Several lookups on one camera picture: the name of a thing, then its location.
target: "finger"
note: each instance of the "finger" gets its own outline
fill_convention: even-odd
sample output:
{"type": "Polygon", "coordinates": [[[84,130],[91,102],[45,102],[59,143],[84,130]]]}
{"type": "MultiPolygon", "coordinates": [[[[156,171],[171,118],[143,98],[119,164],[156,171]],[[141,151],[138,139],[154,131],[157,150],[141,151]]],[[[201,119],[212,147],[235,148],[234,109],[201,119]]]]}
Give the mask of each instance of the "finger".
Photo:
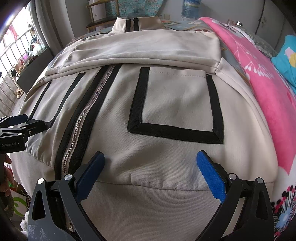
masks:
{"type": "Polygon", "coordinates": [[[14,181],[14,178],[13,178],[13,174],[11,173],[11,171],[7,168],[7,167],[4,167],[4,172],[6,174],[6,177],[8,178],[9,182],[14,185],[15,181],[14,181]]]}
{"type": "Polygon", "coordinates": [[[5,182],[0,185],[0,192],[6,192],[9,189],[8,178],[5,179],[5,182]]]}
{"type": "Polygon", "coordinates": [[[8,189],[8,190],[5,192],[5,196],[8,197],[8,196],[10,196],[10,195],[11,195],[11,191],[10,191],[10,189],[8,189]]]}
{"type": "Polygon", "coordinates": [[[6,163],[8,163],[8,164],[11,164],[11,163],[12,163],[10,157],[9,157],[8,155],[6,155],[6,154],[5,154],[4,162],[6,162],[6,163]]]}

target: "metal zipper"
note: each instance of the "metal zipper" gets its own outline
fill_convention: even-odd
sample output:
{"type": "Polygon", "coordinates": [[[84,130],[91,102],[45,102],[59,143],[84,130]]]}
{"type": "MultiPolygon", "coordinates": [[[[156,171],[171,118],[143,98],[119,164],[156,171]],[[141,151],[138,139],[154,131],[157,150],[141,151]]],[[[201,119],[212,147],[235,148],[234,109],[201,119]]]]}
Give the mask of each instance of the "metal zipper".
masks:
{"type": "Polygon", "coordinates": [[[67,174],[68,171],[68,165],[69,165],[69,160],[71,159],[71,154],[73,153],[73,150],[75,149],[77,140],[78,140],[78,136],[80,133],[80,129],[83,125],[84,119],[88,113],[88,111],[90,110],[90,108],[93,106],[93,104],[95,103],[96,99],[98,98],[102,88],[104,87],[106,81],[108,80],[109,76],[111,75],[113,69],[114,69],[115,65],[111,65],[107,71],[107,73],[104,75],[100,85],[98,86],[96,92],[94,93],[93,97],[91,98],[91,100],[88,102],[88,104],[83,108],[82,112],[80,113],[76,123],[75,123],[75,127],[72,133],[72,138],[69,142],[68,145],[68,149],[65,152],[64,156],[63,156],[63,161],[62,161],[62,174],[63,176],[65,176],[67,174]]]}

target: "metal screw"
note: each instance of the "metal screw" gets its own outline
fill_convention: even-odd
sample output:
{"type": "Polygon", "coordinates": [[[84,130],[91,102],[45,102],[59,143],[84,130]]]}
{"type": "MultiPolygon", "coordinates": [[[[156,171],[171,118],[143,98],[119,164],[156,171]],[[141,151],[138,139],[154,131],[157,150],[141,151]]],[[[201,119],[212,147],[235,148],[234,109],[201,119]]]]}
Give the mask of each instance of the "metal screw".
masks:
{"type": "Polygon", "coordinates": [[[230,174],[229,174],[229,178],[230,178],[231,180],[235,180],[235,179],[237,178],[237,176],[236,176],[235,174],[233,174],[233,173],[230,173],[230,174]]]}
{"type": "Polygon", "coordinates": [[[67,175],[64,177],[64,179],[67,180],[67,181],[70,180],[71,178],[72,178],[72,175],[71,175],[71,174],[67,174],[67,175]]]}
{"type": "Polygon", "coordinates": [[[263,181],[263,179],[262,178],[257,178],[257,182],[259,182],[259,183],[263,183],[264,181],[263,181]]]}
{"type": "Polygon", "coordinates": [[[43,183],[43,182],[44,182],[44,179],[43,179],[43,178],[40,178],[40,179],[38,179],[38,181],[37,181],[38,184],[41,184],[41,183],[43,183]]]}

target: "patterned bedsheet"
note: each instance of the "patterned bedsheet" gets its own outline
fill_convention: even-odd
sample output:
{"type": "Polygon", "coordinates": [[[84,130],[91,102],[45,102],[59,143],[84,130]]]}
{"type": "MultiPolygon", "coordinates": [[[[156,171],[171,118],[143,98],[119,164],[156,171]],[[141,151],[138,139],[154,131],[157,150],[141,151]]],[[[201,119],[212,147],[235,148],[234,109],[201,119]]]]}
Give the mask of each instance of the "patterned bedsheet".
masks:
{"type": "Polygon", "coordinates": [[[214,19],[200,19],[214,30],[244,69],[267,120],[279,165],[271,197],[276,239],[294,217],[296,208],[296,96],[271,61],[242,34],[214,19]]]}

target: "bedsheet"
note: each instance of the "bedsheet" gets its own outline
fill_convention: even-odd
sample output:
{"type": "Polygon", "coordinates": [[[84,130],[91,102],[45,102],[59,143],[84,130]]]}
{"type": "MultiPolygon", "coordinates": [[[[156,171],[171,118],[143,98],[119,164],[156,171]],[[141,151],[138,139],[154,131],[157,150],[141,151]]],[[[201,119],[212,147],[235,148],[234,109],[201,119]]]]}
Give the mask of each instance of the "bedsheet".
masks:
{"type": "Polygon", "coordinates": [[[296,96],[271,61],[242,34],[212,18],[207,23],[233,53],[265,115],[278,159],[278,177],[271,205],[276,239],[295,214],[296,196],[296,96]]]}

